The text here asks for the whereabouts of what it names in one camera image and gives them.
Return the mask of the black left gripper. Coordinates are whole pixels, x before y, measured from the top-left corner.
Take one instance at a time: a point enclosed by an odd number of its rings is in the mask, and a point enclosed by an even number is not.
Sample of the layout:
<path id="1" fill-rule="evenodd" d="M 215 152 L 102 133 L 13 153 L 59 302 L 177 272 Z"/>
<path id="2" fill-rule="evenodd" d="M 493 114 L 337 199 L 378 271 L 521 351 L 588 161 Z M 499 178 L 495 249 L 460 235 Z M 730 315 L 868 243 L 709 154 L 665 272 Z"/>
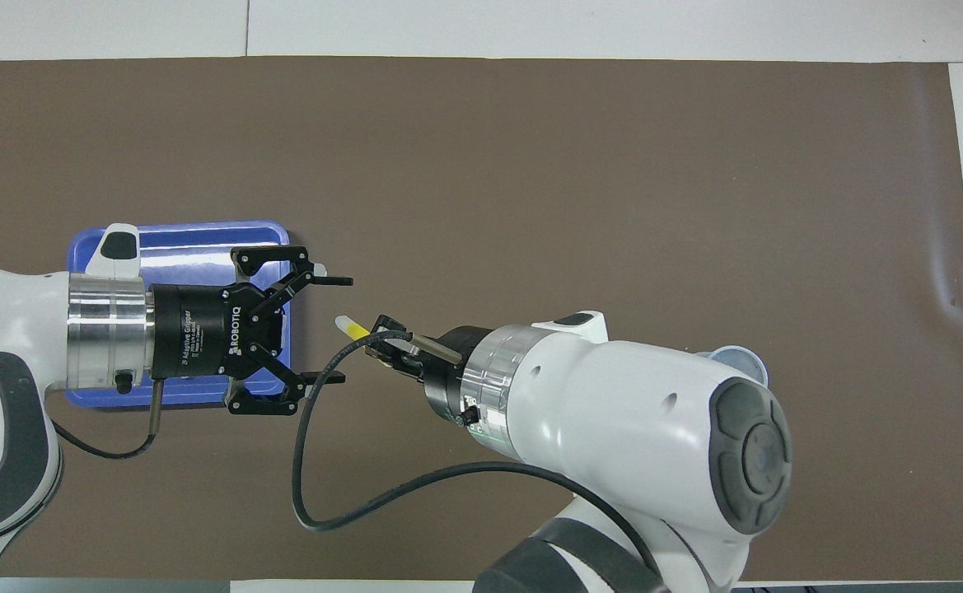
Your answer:
<path id="1" fill-rule="evenodd" d="M 262 364 L 251 359 L 252 345 L 260 352 L 284 349 L 283 306 L 309 285 L 353 285 L 350 277 L 320 274 L 304 246 L 242 246 L 231 258 L 241 277 L 254 277 L 265 264 L 287 262 L 289 271 L 264 290 L 250 282 L 227 286 L 153 284 L 154 340 L 150 375 L 154 379 L 182 376 L 230 376 L 244 380 Z"/>

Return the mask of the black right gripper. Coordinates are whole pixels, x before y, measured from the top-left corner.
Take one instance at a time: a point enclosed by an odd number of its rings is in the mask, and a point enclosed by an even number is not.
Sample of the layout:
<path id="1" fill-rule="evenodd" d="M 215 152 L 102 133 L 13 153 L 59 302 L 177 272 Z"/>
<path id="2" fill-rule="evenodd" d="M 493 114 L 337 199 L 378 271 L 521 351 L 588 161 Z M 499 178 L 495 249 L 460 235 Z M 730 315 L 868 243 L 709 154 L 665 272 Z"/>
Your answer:
<path id="1" fill-rule="evenodd" d="M 382 335 L 386 340 L 407 340 L 406 326 L 389 315 L 376 318 L 373 333 Z M 417 354 L 403 352 L 395 346 L 366 346 L 366 353 L 402 376 L 408 376 L 413 381 L 423 380 L 424 394 L 432 410 L 462 410 L 460 387 L 466 361 L 477 345 L 491 333 L 489 328 L 465 325 L 452 328 L 436 338 L 440 344 L 461 354 L 463 360 L 458 367 L 426 352 L 422 353 L 422 363 Z M 246 349 L 246 356 L 258 368 L 266 369 L 282 382 L 283 390 L 275 399 L 260 398 L 248 390 L 243 380 L 230 378 L 226 409 L 232 414 L 292 416 L 299 409 L 299 402 L 309 393 L 309 388 L 346 381 L 341 371 L 297 374 L 259 343 L 251 343 Z"/>

